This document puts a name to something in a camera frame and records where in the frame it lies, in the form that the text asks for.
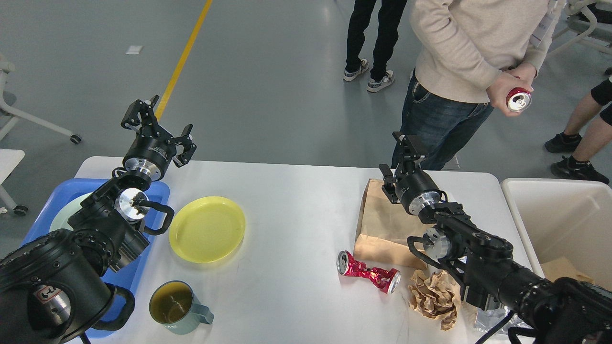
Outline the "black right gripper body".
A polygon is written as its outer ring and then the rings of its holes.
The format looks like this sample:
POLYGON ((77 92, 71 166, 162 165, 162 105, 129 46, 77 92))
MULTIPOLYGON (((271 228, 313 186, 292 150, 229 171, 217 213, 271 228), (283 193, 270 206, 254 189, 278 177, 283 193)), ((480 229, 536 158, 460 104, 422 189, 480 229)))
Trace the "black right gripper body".
POLYGON ((418 168, 413 172, 405 172, 397 168, 395 178, 393 195, 407 213, 418 214, 427 205, 441 201, 441 190, 424 170, 418 168))

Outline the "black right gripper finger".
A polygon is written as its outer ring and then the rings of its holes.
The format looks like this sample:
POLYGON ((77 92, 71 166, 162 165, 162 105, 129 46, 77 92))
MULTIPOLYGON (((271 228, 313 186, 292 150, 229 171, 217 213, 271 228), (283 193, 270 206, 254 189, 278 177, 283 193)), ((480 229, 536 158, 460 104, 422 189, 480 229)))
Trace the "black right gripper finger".
POLYGON ((407 176, 421 170, 421 162, 428 157, 426 146, 424 146, 418 135, 407 135, 400 131, 392 133, 396 147, 392 155, 395 162, 395 177, 407 176))
POLYGON ((380 164, 379 169, 383 176, 383 185, 381 186, 383 193, 392 204, 400 204, 400 198, 396 194, 396 184, 401 178, 396 177, 387 164, 380 164))

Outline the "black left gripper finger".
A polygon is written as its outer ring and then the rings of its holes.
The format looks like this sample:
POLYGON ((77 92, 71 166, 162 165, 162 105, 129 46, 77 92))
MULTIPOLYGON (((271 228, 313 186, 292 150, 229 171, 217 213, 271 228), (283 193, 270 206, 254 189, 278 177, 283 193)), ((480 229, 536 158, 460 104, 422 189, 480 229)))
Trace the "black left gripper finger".
POLYGON ((170 137, 165 142, 169 146, 182 146, 183 152, 178 155, 173 155, 172 160, 178 168, 181 166, 185 166, 188 164, 197 150, 197 145, 192 142, 192 137, 190 135, 193 128, 193 124, 188 124, 184 127, 182 131, 182 135, 179 137, 170 137))
POLYGON ((144 138, 165 140, 166 131, 159 125, 153 110, 159 99, 160 96, 155 95, 147 101, 135 100, 129 105, 120 126, 135 131, 137 140, 144 138))

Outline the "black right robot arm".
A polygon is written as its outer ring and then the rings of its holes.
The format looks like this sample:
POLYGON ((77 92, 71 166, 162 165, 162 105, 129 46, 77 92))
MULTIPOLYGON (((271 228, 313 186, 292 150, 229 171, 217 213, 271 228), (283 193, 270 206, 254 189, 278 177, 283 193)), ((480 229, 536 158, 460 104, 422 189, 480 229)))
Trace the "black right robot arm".
POLYGON ((399 146, 395 172, 381 164, 382 191, 393 204, 431 228, 407 238, 409 250, 423 262, 445 270, 460 285, 461 300, 484 311, 505 305, 509 313, 480 340, 484 343, 513 316, 527 327, 510 327, 511 343, 533 337, 536 344, 609 344, 611 293, 585 281, 561 277, 552 282, 513 259, 513 246, 470 220, 463 206, 422 170, 426 149, 416 135, 394 131, 399 146))

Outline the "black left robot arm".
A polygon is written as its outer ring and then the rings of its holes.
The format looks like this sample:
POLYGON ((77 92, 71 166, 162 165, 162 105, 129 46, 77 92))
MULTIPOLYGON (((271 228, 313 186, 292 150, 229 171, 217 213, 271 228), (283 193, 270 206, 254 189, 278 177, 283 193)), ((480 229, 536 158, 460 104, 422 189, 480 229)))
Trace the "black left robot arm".
POLYGON ((127 289, 101 277, 135 261, 149 245, 146 235, 165 233, 175 215, 145 192, 168 166, 186 165, 196 150, 192 124, 174 137, 157 121, 159 100, 135 100, 121 126, 136 131, 122 166, 94 190, 69 229, 28 242, 1 260, 1 342, 62 344, 75 337, 89 343, 90 328, 116 331, 135 309, 127 289))

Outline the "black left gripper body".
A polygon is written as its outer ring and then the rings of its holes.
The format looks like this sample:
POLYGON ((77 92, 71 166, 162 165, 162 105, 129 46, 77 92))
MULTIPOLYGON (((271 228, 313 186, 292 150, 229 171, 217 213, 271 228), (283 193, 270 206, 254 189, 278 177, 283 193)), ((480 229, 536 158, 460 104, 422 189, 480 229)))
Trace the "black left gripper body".
POLYGON ((138 136, 125 155, 123 166, 146 175, 165 175, 175 155, 175 146, 165 140, 138 136))

